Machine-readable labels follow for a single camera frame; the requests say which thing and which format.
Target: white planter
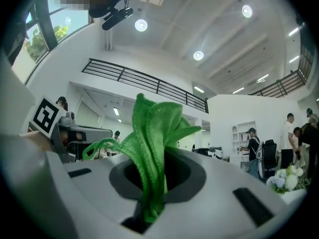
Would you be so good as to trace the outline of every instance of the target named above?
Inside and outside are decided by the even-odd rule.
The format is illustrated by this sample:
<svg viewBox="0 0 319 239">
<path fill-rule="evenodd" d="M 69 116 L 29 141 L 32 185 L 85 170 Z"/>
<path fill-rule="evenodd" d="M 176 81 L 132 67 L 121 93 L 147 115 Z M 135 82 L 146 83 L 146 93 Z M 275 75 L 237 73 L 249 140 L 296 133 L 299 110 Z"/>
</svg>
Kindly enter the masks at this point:
<svg viewBox="0 0 319 239">
<path fill-rule="evenodd" d="M 293 190 L 290 192 L 286 192 L 284 194 L 279 194 L 279 196 L 284 200 L 284 202 L 288 205 L 293 200 L 304 197 L 307 194 L 307 191 L 305 189 L 298 189 Z"/>
</svg>

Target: black hair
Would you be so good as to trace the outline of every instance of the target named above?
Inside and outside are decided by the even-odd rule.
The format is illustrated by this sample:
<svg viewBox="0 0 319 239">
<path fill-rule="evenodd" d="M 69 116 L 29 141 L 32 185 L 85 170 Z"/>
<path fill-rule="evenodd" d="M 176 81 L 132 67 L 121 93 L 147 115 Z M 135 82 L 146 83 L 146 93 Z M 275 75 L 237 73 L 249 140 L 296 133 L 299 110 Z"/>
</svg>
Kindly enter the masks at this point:
<svg viewBox="0 0 319 239">
<path fill-rule="evenodd" d="M 58 102 L 62 103 L 63 109 L 65 109 L 67 112 L 69 111 L 68 103 L 67 103 L 67 100 L 65 99 L 65 97 L 59 97 L 58 101 L 56 101 L 55 103 L 57 104 Z"/>
<path fill-rule="evenodd" d="M 296 128 L 294 129 L 294 133 L 296 133 L 298 130 L 300 130 L 300 127 L 296 127 Z"/>
</svg>

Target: black t-shirt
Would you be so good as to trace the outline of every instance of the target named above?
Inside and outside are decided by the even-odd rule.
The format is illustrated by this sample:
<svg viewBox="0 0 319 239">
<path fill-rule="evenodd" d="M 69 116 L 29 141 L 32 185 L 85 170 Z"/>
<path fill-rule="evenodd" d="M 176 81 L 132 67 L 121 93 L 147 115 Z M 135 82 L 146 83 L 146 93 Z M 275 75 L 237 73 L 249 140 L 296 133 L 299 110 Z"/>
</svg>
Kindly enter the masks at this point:
<svg viewBox="0 0 319 239">
<path fill-rule="evenodd" d="M 257 139 L 258 142 L 260 142 L 258 137 L 250 138 L 249 144 L 247 147 L 249 149 L 249 161 L 256 159 L 255 152 L 257 152 L 259 143 L 255 140 L 255 138 Z"/>
<path fill-rule="evenodd" d="M 309 145 L 316 145 L 319 142 L 319 129 L 311 126 L 310 123 L 304 124 L 300 129 L 300 136 L 298 138 L 298 146 L 301 146 L 302 143 Z"/>
</svg>

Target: green cloth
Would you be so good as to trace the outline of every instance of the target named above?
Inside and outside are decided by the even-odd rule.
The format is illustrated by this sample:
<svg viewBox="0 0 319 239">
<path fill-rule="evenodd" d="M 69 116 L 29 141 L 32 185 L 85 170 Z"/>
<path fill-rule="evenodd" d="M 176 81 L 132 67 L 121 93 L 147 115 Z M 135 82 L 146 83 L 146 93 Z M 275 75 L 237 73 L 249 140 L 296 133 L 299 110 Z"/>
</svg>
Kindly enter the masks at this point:
<svg viewBox="0 0 319 239">
<path fill-rule="evenodd" d="M 83 159 L 91 159 L 87 152 L 110 148 L 129 156 L 136 165 L 143 185 L 143 216 L 153 223 L 164 208 L 163 196 L 167 192 L 164 174 L 164 149 L 177 147 L 177 141 L 199 130 L 182 117 L 182 105 L 155 103 L 138 94 L 132 115 L 133 132 L 122 143 L 107 138 L 95 142 L 83 151 Z"/>
</svg>

